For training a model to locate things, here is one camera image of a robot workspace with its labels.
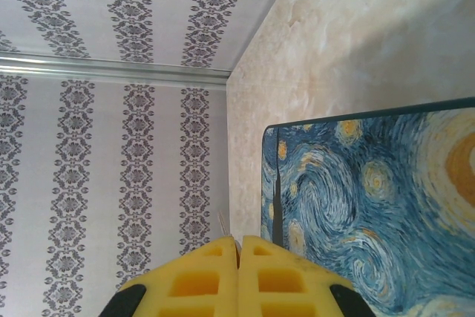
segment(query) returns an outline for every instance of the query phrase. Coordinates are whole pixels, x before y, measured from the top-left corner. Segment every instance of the patterned ceiling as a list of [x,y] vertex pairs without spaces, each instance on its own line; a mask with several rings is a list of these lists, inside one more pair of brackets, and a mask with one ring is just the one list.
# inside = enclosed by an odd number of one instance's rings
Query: patterned ceiling
[[0,0],[0,50],[231,70],[274,0]]

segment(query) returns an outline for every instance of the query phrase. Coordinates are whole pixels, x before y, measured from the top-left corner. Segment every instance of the marble texture surface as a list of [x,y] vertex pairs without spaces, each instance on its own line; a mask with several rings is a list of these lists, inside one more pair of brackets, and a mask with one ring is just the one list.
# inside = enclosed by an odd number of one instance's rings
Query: marble texture surface
[[475,0],[277,0],[227,85],[231,232],[259,235],[270,124],[475,94]]

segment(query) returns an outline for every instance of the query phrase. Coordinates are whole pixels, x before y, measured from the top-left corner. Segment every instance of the wallpaper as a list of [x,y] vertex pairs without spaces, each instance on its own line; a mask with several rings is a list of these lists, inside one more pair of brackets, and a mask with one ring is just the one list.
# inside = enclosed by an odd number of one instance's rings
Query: wallpaper
[[0,0],[0,50],[233,69],[274,0]]
[[473,316],[474,146],[475,108],[268,128],[261,234],[378,316]]
[[0,74],[0,316],[99,315],[221,236],[227,179],[225,91]]

